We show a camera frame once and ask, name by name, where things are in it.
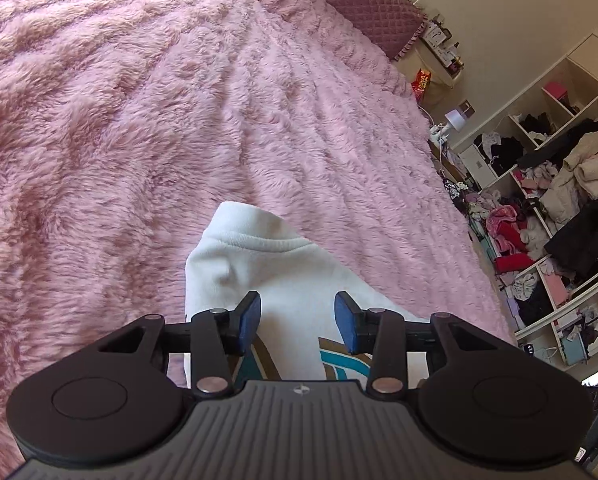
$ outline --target ribbed hem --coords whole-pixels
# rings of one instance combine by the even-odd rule
[[[221,203],[203,237],[268,253],[283,253],[312,243],[300,237],[282,218],[240,202]]]

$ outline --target beige wall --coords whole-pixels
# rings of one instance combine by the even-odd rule
[[[598,27],[598,0],[425,0],[445,16],[466,64],[458,86],[436,107],[467,98],[476,113],[457,141]]]

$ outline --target white sweatshirt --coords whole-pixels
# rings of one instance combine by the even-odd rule
[[[224,202],[186,261],[186,320],[209,308],[231,310],[249,290],[261,295],[261,323],[252,355],[234,363],[237,383],[347,378],[365,385],[370,358],[349,356],[336,327],[333,304],[340,290],[361,308],[382,307],[406,320],[424,321],[394,305],[278,216]],[[410,387],[427,377],[424,361],[409,355]]]

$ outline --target ridged gray panel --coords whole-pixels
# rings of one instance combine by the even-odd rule
[[[306,394],[295,393],[298,386]],[[353,382],[249,381],[202,402],[181,431],[123,465],[67,471],[30,461],[13,480],[585,480],[573,463],[533,472],[470,465],[430,443],[408,410]]]

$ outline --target bed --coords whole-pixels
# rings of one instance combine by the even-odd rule
[[[224,200],[414,314],[509,338],[427,139],[403,76],[324,0],[0,0],[0,478],[21,461],[12,388],[136,317],[181,321]]]

